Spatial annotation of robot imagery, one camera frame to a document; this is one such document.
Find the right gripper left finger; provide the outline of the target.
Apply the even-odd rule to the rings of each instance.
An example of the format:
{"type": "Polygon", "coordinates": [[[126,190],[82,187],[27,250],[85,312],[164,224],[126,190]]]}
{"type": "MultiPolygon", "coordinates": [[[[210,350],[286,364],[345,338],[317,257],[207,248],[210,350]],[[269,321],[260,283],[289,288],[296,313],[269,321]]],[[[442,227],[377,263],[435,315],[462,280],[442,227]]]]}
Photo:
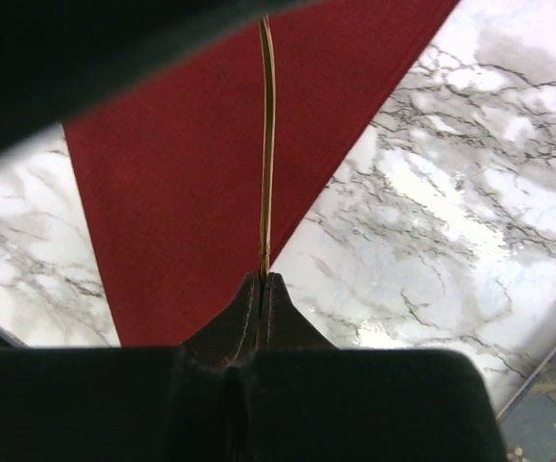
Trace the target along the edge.
{"type": "Polygon", "coordinates": [[[205,461],[243,461],[248,416],[241,367],[257,340],[263,284],[248,272],[229,304],[182,346],[194,367],[186,434],[205,461]]]}

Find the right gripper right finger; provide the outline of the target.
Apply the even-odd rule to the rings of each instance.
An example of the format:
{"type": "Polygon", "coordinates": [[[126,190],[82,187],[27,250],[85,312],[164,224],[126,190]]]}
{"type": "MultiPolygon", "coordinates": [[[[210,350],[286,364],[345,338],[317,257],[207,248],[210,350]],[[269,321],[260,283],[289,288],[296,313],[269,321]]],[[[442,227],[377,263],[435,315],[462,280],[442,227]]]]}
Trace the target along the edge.
{"type": "Polygon", "coordinates": [[[232,459],[246,459],[248,406],[244,366],[259,350],[333,349],[293,305],[284,278],[271,273],[266,281],[248,272],[232,300],[237,328],[232,350],[232,459]]]}

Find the dark red cloth napkin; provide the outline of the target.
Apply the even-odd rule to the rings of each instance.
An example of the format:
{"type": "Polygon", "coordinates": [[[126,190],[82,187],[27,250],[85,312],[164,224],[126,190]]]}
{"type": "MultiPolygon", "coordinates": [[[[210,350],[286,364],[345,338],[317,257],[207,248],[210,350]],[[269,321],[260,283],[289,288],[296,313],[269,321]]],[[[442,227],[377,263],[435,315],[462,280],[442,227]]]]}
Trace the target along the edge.
{"type": "MultiPolygon", "coordinates": [[[[455,6],[326,1],[270,18],[273,252],[455,6]]],[[[124,346],[185,341],[258,266],[263,128],[256,25],[64,124],[124,346]]]]}

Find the gold fork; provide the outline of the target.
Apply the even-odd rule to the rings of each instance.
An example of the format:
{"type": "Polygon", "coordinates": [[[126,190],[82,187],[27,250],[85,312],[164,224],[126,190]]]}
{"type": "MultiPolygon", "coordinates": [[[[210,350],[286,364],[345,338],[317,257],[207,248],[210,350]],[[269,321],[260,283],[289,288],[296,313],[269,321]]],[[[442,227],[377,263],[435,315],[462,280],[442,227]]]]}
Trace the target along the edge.
{"type": "Polygon", "coordinates": [[[262,170],[262,201],[260,219],[260,280],[269,275],[271,248],[271,213],[273,189],[273,164],[276,127],[276,82],[273,39],[268,15],[259,21],[260,42],[264,67],[264,142],[262,170]]]}

